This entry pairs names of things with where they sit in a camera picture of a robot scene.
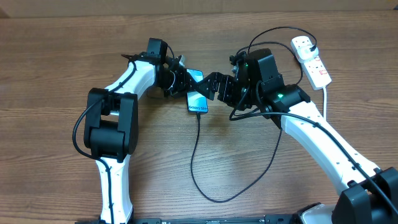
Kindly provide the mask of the Samsung Galaxy smartphone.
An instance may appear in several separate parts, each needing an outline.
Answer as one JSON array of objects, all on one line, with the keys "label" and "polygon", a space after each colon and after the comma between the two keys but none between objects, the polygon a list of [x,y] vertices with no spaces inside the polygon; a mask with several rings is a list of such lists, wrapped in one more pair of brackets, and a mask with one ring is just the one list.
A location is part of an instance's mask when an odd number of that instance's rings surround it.
[{"label": "Samsung Galaxy smartphone", "polygon": [[[202,71],[188,69],[187,72],[196,82],[202,81],[204,78]],[[207,113],[207,98],[197,91],[189,91],[187,93],[187,110],[191,113]]]}]

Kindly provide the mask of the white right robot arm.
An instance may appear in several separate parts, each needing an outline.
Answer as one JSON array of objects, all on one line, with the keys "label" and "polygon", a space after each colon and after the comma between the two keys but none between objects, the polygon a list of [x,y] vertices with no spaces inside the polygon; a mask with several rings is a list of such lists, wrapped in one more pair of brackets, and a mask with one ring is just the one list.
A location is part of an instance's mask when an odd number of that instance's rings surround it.
[{"label": "white right robot arm", "polygon": [[382,170],[362,156],[321,116],[296,84],[286,85],[270,49],[231,56],[234,74],[213,72],[191,83],[206,98],[234,110],[252,106],[258,113],[231,114],[230,120],[271,119],[298,141],[331,180],[339,196],[334,206],[316,203],[297,212],[292,223],[397,223],[397,170]]}]

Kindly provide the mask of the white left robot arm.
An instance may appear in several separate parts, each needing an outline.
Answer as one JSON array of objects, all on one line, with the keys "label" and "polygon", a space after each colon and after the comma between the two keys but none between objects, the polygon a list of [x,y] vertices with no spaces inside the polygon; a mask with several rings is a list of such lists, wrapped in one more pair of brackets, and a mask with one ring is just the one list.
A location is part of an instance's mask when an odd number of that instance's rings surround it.
[{"label": "white left robot arm", "polygon": [[139,135],[138,101],[154,86],[165,96],[188,93],[203,73],[185,68],[184,57],[168,56],[170,47],[151,38],[146,51],[125,55],[126,71],[106,88],[92,88],[82,114],[83,142],[95,160],[101,180],[102,209],[97,223],[131,223],[129,163]]}]

